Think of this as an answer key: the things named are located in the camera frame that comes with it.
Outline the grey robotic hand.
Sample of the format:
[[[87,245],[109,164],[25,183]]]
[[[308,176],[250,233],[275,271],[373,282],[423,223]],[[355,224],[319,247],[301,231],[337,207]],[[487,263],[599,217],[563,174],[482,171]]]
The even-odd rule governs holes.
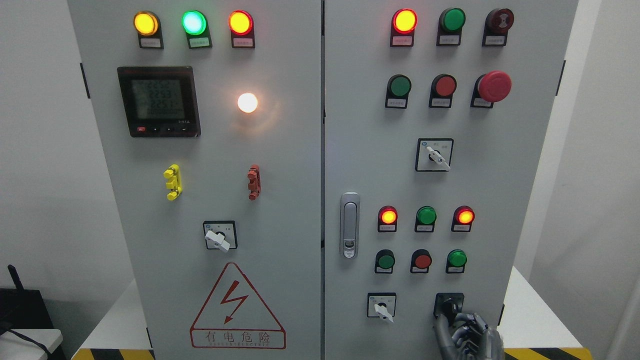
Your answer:
[[[435,317],[434,332],[444,360],[504,360],[503,339],[478,313],[461,312],[450,322]]]

